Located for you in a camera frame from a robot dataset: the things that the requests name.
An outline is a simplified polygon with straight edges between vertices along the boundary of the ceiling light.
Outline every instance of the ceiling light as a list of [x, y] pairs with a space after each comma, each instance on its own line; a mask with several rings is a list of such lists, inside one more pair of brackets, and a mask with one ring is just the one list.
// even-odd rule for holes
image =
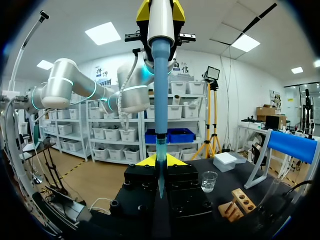
[[44, 70], [50, 70], [50, 69], [52, 69], [53, 66], [54, 66], [53, 63], [48, 62], [48, 61], [45, 61], [45, 60], [42, 60], [42, 61], [37, 65], [38, 68], [41, 68], [41, 69], [44, 69]]
[[302, 69], [302, 67], [297, 67], [291, 70], [294, 74], [301, 74], [304, 72], [304, 70]]
[[315, 68], [320, 68], [320, 60], [317, 60], [313, 63]]
[[88, 31], [85, 31], [85, 33], [98, 46], [121, 40], [121, 37], [112, 22], [96, 26]]
[[246, 53], [250, 52], [260, 45], [260, 42], [254, 40], [253, 38], [243, 34], [234, 44], [231, 46], [240, 49]]

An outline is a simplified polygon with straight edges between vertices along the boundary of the white storage bin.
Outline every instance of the white storage bin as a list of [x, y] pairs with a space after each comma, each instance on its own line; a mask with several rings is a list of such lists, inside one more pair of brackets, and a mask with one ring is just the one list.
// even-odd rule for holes
[[132, 143], [132, 142], [135, 142], [138, 137], [138, 131], [134, 127], [130, 127], [128, 129], [128, 131], [126, 131], [124, 129], [120, 129], [120, 133], [121, 133], [121, 140], [123, 142], [131, 142]]
[[58, 125], [60, 135], [72, 134], [72, 125]]
[[203, 81], [189, 81], [186, 84], [186, 93], [195, 95], [205, 94], [205, 83]]
[[52, 111], [52, 120], [57, 120], [58, 119], [58, 113], [57, 111]]
[[231, 171], [236, 167], [237, 159], [227, 152], [216, 154], [214, 156], [213, 165], [215, 165], [222, 173]]
[[69, 141], [68, 145], [72, 152], [78, 152], [82, 149], [82, 143], [80, 141]]
[[93, 134], [95, 139], [105, 139], [105, 130], [102, 128], [93, 128]]
[[155, 106], [152, 105], [146, 110], [146, 116], [148, 119], [155, 119]]
[[182, 117], [184, 119], [196, 119], [199, 117], [199, 105], [183, 106]]
[[61, 119], [70, 119], [70, 112], [69, 110], [59, 110], [58, 111], [58, 118]]
[[185, 95], [187, 91], [187, 85], [183, 81], [171, 82], [171, 93], [173, 95]]
[[196, 148], [190, 148], [190, 149], [182, 149], [181, 150], [181, 160], [182, 161], [191, 161], [191, 159], [193, 158], [193, 156], [195, 155], [195, 153], [197, 152]]
[[123, 150], [125, 159], [134, 163], [140, 162], [140, 150], [132, 151], [129, 148]]
[[63, 141], [61, 141], [62, 149], [64, 149], [64, 150], [70, 150], [70, 147], [69, 147], [68, 142], [69, 142], [68, 140], [63, 140]]
[[107, 141], [119, 141], [121, 139], [120, 131], [119, 129], [105, 129], [105, 139]]
[[104, 117], [103, 112], [100, 111], [99, 107], [89, 108], [90, 119], [102, 119]]
[[167, 153], [176, 159], [180, 159], [181, 150], [178, 146], [168, 146]]
[[168, 119], [181, 119], [182, 118], [182, 108], [181, 105], [169, 105], [168, 106]]
[[125, 154], [124, 154], [124, 146], [112, 146], [108, 147], [108, 152], [110, 155], [111, 160], [124, 160], [125, 159]]
[[97, 147], [93, 150], [94, 156], [97, 160], [107, 160], [109, 158], [108, 149], [104, 149], [103, 147]]
[[79, 109], [70, 109], [70, 119], [78, 120], [79, 119]]
[[148, 156], [151, 157], [152, 155], [157, 153], [156, 150], [157, 150], [157, 148], [155, 146], [150, 146], [150, 147], [148, 147], [146, 152], [148, 153]]
[[118, 119], [119, 118], [119, 114], [117, 112], [114, 113], [109, 113], [109, 114], [103, 114], [103, 118], [104, 119]]

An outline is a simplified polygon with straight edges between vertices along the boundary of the blue chair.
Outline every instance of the blue chair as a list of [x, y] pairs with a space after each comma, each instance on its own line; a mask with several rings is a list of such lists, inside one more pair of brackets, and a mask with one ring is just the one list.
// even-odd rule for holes
[[[257, 164], [255, 165], [254, 170], [251, 173], [247, 183], [244, 185], [245, 189], [250, 189], [267, 179], [268, 170], [271, 162], [272, 150], [279, 151], [281, 153], [299, 159], [304, 163], [310, 164], [311, 166], [305, 177], [305, 181], [313, 179], [319, 164], [320, 143], [315, 140], [302, 138], [278, 131], [272, 131], [271, 129], [269, 129]], [[266, 153], [267, 161], [264, 173], [261, 177], [255, 179]], [[293, 203], [296, 203], [298, 201], [299, 197], [303, 194], [305, 188], [306, 185], [300, 187], [298, 194], [293, 199]]]

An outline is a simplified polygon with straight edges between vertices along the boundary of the wooden floor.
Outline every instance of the wooden floor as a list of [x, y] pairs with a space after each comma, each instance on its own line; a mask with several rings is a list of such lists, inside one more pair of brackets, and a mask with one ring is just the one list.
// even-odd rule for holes
[[[124, 172], [127, 169], [127, 165], [112, 164], [105, 162], [93, 163], [92, 160], [85, 162], [84, 159], [75, 157], [66, 153], [60, 153], [55, 149], [51, 149], [51, 155], [57, 170], [62, 178], [62, 183], [66, 190], [69, 192], [70, 197], [77, 202], [84, 200], [87, 206], [90, 207], [98, 198], [107, 198], [114, 200], [117, 196], [122, 184], [125, 180]], [[43, 153], [39, 155], [39, 158], [44, 166], [46, 175], [52, 184], [52, 178], [45, 166], [45, 158]], [[34, 164], [36, 169], [42, 173], [40, 165], [36, 157], [33, 158], [26, 167], [30, 167], [30, 164]], [[295, 183], [300, 183], [306, 176], [308, 165], [302, 166], [301, 171], [290, 172], [283, 180], [284, 183], [295, 186]], [[280, 171], [281, 165], [277, 161], [271, 162], [271, 168], [269, 174], [277, 177], [278, 174], [275, 171]], [[45, 188], [45, 182], [37, 185], [38, 191], [41, 192]], [[109, 209], [109, 201], [101, 200], [95, 207]]]

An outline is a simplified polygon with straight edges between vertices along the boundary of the wooden test tube rack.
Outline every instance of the wooden test tube rack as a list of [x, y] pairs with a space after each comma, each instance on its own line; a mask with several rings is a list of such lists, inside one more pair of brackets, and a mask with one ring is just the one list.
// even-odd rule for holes
[[232, 191], [233, 200], [218, 207], [222, 217], [227, 218], [230, 223], [239, 220], [244, 216], [237, 203], [242, 207], [246, 214], [256, 209], [256, 205], [250, 198], [240, 189]]

